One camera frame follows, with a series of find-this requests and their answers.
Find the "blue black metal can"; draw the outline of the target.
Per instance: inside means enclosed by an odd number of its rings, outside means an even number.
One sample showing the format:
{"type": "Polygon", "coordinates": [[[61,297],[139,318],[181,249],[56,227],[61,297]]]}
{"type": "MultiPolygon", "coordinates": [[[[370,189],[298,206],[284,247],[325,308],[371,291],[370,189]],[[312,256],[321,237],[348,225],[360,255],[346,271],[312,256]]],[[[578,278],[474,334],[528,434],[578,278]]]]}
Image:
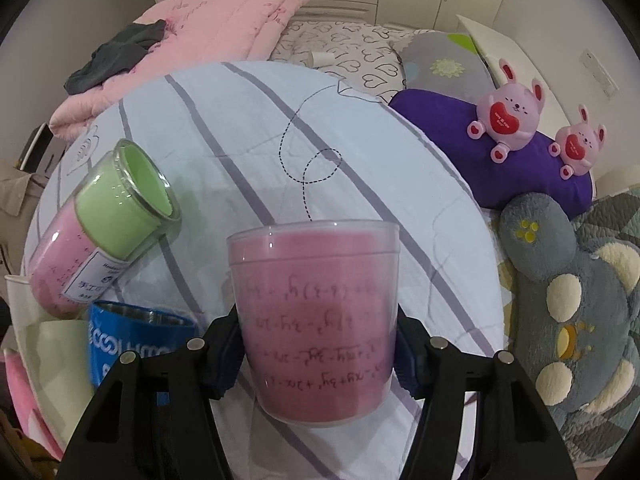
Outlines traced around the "blue black metal can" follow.
{"type": "Polygon", "coordinates": [[[98,300],[89,309],[89,368],[94,388],[99,388],[119,356],[127,351],[140,358],[174,352],[198,336],[190,318],[133,304],[98,300]]]}

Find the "beige jacket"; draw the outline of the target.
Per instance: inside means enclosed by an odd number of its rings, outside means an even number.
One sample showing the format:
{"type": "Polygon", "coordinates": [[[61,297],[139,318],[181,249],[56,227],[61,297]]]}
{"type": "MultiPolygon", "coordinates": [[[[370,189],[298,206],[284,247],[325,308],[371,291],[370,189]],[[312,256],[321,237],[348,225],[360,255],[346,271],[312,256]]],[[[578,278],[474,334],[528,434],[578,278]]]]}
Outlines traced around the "beige jacket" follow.
{"type": "Polygon", "coordinates": [[[0,165],[1,277],[21,269],[32,216],[49,179],[2,160],[0,165]]]}

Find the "heart pattern bedsheet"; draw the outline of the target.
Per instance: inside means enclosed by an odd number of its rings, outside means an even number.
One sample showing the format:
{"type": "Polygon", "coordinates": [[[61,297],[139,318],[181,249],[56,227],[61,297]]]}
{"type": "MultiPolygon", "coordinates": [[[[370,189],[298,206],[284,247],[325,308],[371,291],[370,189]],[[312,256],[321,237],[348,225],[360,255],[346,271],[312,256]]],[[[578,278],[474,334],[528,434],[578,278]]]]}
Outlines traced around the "heart pattern bedsheet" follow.
{"type": "Polygon", "coordinates": [[[295,22],[283,32],[270,58],[321,70],[380,101],[406,88],[399,51],[410,29],[343,22],[295,22]]]}

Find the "white paper cup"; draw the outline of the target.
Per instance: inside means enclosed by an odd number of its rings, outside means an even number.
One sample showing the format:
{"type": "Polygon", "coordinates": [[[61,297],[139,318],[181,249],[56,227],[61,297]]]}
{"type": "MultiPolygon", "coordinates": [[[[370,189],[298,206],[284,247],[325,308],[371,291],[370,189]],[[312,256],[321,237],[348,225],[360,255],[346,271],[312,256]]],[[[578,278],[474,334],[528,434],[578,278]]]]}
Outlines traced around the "white paper cup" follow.
{"type": "Polygon", "coordinates": [[[6,275],[4,279],[17,350],[23,354],[26,328],[39,321],[39,304],[32,294],[32,288],[26,276],[6,275]]]}

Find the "pink green glass cup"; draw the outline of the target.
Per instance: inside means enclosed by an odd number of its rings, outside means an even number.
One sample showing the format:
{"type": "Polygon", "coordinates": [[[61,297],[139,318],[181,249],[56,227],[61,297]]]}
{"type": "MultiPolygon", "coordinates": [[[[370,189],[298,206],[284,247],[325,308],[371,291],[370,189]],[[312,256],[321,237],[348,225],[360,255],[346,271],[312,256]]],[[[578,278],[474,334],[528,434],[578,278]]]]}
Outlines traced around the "pink green glass cup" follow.
{"type": "Polygon", "coordinates": [[[151,157],[118,140],[56,212],[29,259],[37,304],[56,318],[72,318],[180,217],[175,193],[151,157]]]}

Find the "pale green cup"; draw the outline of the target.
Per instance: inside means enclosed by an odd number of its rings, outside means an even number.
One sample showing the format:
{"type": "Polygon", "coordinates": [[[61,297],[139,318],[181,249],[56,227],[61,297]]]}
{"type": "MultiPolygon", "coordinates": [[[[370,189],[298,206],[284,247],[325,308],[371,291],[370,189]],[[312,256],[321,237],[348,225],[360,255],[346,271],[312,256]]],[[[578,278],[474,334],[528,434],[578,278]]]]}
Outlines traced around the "pale green cup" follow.
{"type": "Polygon", "coordinates": [[[32,324],[18,332],[17,342],[42,417],[65,450],[93,397],[88,322],[32,324]]]}

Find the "purple plush pillow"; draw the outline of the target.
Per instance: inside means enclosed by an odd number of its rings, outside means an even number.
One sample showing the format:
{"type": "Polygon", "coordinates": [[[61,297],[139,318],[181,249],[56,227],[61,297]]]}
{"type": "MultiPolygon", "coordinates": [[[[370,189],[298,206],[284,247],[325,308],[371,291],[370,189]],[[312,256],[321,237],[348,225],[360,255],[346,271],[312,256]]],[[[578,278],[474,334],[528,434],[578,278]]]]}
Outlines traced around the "purple plush pillow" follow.
{"type": "Polygon", "coordinates": [[[590,175],[563,180],[562,159],[551,157],[551,139],[540,132],[521,151],[510,153],[505,162],[496,164],[490,159],[494,140],[490,136],[473,140],[466,133],[466,127],[477,118],[474,104],[408,89],[397,93],[390,107],[421,129],[448,157],[483,208],[501,210],[514,197],[531,192],[550,195],[571,219],[591,206],[590,175]]]}

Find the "small pink bunny toy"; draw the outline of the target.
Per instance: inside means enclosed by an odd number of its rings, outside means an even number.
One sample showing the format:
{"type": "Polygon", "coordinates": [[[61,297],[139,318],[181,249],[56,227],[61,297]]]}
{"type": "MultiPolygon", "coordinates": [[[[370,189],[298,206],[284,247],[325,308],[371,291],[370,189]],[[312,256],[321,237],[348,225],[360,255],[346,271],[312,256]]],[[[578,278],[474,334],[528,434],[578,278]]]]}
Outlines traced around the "small pink bunny toy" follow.
{"type": "Polygon", "coordinates": [[[561,128],[550,144],[548,151],[553,158],[561,159],[560,177],[570,180],[581,177],[598,161],[606,139],[605,125],[592,128],[589,113],[584,104],[578,105],[580,121],[561,128]]]}

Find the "grey flower pillow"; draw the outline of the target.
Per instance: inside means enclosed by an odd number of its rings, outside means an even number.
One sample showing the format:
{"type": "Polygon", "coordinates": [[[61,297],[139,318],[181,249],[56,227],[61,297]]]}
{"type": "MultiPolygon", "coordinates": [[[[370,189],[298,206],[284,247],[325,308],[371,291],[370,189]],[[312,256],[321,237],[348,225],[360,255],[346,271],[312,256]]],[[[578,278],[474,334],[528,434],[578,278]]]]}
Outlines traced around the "grey flower pillow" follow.
{"type": "Polygon", "coordinates": [[[460,32],[424,30],[393,42],[407,89],[476,104],[496,85],[473,39],[460,32]]]}

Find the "grey dinosaur plush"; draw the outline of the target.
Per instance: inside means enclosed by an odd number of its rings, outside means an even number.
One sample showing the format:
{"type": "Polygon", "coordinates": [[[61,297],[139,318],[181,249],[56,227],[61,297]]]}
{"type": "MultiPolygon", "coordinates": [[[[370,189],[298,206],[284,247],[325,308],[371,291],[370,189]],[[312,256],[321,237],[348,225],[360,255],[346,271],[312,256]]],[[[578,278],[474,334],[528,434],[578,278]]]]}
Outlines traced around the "grey dinosaur plush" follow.
{"type": "Polygon", "coordinates": [[[513,352],[545,406],[600,414],[634,385],[639,358],[639,251],[615,238],[578,242],[550,196],[514,198],[498,235],[514,266],[513,352]]]}

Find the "dark grey garment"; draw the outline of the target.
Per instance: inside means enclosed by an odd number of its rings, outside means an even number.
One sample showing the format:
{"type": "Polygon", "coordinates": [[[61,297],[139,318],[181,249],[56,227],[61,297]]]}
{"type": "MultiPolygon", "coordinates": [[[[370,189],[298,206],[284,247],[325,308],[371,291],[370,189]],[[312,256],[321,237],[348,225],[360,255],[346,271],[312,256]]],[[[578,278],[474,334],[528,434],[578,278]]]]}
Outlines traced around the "dark grey garment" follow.
{"type": "Polygon", "coordinates": [[[131,23],[105,44],[101,44],[90,60],[65,81],[63,88],[69,96],[84,93],[100,86],[113,76],[129,72],[149,50],[163,40],[166,22],[131,23]]]}

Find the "large pink bunny toy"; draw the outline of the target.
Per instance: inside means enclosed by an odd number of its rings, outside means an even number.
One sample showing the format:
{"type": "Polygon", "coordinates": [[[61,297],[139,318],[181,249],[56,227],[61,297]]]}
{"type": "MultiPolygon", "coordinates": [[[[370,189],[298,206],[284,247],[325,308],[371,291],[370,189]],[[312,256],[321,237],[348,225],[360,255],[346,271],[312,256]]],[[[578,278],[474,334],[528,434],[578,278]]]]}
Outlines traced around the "large pink bunny toy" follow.
{"type": "Polygon", "coordinates": [[[490,158],[495,164],[506,161],[512,151],[526,147],[537,132],[546,102],[544,86],[533,78],[529,87],[518,82],[511,64],[499,60],[506,83],[482,96],[476,106],[477,118],[466,127],[473,140],[487,134],[495,141],[490,158]]]}

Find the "pink quilt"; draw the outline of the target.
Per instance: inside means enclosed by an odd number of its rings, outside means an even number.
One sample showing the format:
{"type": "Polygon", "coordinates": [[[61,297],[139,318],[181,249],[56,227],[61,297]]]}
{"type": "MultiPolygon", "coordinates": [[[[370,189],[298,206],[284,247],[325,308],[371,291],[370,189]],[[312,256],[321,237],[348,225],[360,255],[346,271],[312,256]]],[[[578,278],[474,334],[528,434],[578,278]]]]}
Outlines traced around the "pink quilt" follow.
{"type": "Polygon", "coordinates": [[[150,80],[200,64],[268,60],[288,22],[308,1],[163,0],[137,18],[139,24],[163,20],[163,40],[129,72],[67,98],[49,128],[73,141],[104,110],[150,80]]]}

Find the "pink clear plastic cup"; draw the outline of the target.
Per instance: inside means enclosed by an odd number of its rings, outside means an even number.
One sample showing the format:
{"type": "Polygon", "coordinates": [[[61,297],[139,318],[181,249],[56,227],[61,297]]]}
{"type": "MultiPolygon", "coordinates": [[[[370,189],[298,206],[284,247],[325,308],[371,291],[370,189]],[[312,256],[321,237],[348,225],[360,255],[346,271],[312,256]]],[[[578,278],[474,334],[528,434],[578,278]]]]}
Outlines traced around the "pink clear plastic cup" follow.
{"type": "Polygon", "coordinates": [[[228,239],[235,307],[260,406],[307,426],[350,422],[390,391],[395,223],[314,221],[228,239]]]}

